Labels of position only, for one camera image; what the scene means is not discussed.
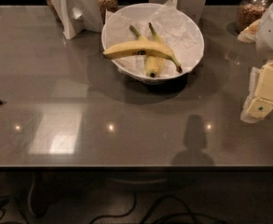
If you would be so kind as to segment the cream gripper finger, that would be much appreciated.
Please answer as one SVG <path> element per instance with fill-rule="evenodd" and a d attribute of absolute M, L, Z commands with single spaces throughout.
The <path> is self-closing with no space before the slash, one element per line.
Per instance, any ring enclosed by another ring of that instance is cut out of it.
<path fill-rule="evenodd" d="M 250 73 L 245 119 L 264 119 L 273 110 L 273 60 Z"/>
<path fill-rule="evenodd" d="M 248 106 L 252 102 L 253 95 L 256 90 L 256 86 L 257 86 L 257 82 L 258 82 L 258 78 L 259 78 L 259 73 L 260 73 L 260 70 L 256 67 L 254 67 L 250 73 L 249 95 L 247 96 L 247 98 L 244 102 L 244 105 L 242 107 L 242 111 L 240 114 L 240 119 L 243 122 L 250 123 L 250 124 L 258 122 L 258 119 L 253 117 L 252 115 L 250 115 L 248 113 L 247 109 L 248 109 Z"/>

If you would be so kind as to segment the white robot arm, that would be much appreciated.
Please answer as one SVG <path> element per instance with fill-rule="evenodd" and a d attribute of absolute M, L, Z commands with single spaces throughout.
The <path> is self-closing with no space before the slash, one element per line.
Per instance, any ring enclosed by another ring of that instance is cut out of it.
<path fill-rule="evenodd" d="M 240 114 L 242 121 L 256 123 L 273 110 L 273 3 L 259 20 L 239 33 L 238 40 L 254 43 L 256 51 L 266 61 L 250 73 L 250 94 Z"/>

